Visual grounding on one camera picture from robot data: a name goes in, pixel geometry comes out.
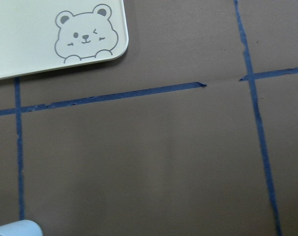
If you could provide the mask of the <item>light blue plastic cup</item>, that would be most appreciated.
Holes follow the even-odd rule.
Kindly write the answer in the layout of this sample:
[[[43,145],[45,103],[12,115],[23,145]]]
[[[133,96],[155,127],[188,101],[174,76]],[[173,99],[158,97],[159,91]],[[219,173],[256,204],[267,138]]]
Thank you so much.
[[[40,226],[31,220],[21,220],[0,226],[0,236],[42,236]]]

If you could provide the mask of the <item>cream bear tray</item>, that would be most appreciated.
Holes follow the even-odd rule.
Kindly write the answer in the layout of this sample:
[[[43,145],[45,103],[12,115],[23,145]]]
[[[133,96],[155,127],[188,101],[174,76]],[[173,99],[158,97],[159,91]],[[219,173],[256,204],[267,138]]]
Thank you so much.
[[[122,0],[0,0],[0,80],[114,60],[128,43]]]

